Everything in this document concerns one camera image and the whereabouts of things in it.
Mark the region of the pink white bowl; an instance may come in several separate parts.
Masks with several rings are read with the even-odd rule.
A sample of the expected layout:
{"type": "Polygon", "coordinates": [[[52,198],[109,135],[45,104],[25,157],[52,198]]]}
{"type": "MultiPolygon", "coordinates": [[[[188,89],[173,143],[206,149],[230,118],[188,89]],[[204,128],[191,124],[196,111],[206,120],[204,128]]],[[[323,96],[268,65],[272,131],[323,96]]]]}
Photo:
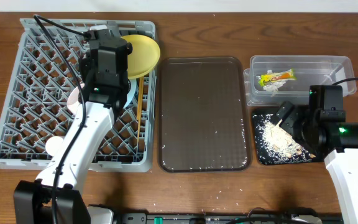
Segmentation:
{"type": "Polygon", "coordinates": [[[78,87],[74,88],[67,99],[67,108],[75,116],[80,105],[79,101],[80,91],[78,87]]]}

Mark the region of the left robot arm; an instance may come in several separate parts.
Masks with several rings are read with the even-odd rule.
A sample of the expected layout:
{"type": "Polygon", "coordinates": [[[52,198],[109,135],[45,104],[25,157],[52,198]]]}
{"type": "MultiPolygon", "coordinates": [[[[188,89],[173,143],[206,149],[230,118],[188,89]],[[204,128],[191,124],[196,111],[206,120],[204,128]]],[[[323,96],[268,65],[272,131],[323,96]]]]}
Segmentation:
{"type": "Polygon", "coordinates": [[[74,122],[47,167],[14,191],[17,223],[113,223],[114,212],[85,205],[82,191],[101,141],[125,107],[132,45],[103,26],[84,33],[90,50],[80,60],[83,83],[74,122]]]}

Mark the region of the yellow round plate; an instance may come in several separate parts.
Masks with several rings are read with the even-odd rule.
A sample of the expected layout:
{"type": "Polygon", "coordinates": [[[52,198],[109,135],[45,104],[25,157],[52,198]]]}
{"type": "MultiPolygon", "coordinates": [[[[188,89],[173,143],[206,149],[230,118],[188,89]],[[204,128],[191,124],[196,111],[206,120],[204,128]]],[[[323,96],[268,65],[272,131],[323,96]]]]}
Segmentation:
{"type": "Polygon", "coordinates": [[[125,35],[122,39],[132,44],[132,53],[128,55],[128,79],[133,80],[149,74],[160,59],[158,43],[139,34],[125,35]]]}

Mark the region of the light blue bowl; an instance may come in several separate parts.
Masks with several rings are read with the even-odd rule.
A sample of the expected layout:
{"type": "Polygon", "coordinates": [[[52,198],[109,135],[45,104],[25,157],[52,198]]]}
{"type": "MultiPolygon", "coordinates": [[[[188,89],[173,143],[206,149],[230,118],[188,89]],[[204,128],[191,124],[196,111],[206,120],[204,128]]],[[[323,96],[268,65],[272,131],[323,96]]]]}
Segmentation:
{"type": "Polygon", "coordinates": [[[137,81],[136,79],[129,79],[129,92],[127,94],[127,101],[124,105],[124,108],[127,108],[131,103],[133,98],[135,97],[136,89],[137,89],[137,81]]]}

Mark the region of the green orange snack wrapper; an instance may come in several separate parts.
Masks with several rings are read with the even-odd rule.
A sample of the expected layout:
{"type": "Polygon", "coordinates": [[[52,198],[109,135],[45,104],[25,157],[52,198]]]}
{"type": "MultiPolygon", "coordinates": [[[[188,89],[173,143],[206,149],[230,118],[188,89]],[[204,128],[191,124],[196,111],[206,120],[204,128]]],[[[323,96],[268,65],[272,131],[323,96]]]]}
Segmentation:
{"type": "Polygon", "coordinates": [[[283,80],[296,80],[293,69],[289,69],[285,72],[263,74],[260,76],[259,85],[266,86],[283,80]]]}

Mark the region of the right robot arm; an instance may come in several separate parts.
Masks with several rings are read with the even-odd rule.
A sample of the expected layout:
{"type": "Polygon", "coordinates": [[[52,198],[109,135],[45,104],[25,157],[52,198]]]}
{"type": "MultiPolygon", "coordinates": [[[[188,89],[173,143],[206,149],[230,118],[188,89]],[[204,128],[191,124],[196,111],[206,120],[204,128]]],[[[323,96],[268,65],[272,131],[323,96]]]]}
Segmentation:
{"type": "Polygon", "coordinates": [[[346,122],[340,85],[311,85],[308,106],[283,102],[271,119],[324,160],[344,223],[358,223],[358,123],[346,122]]]}

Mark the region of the white cup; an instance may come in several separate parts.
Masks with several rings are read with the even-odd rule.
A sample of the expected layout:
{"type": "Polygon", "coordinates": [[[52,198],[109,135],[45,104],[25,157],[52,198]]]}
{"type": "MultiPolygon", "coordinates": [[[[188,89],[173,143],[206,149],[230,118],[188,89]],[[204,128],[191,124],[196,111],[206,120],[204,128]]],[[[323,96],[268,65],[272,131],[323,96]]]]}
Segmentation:
{"type": "Polygon", "coordinates": [[[53,136],[49,138],[45,144],[45,150],[47,154],[49,154],[50,156],[54,156],[60,149],[62,143],[63,137],[61,136],[53,136]]]}

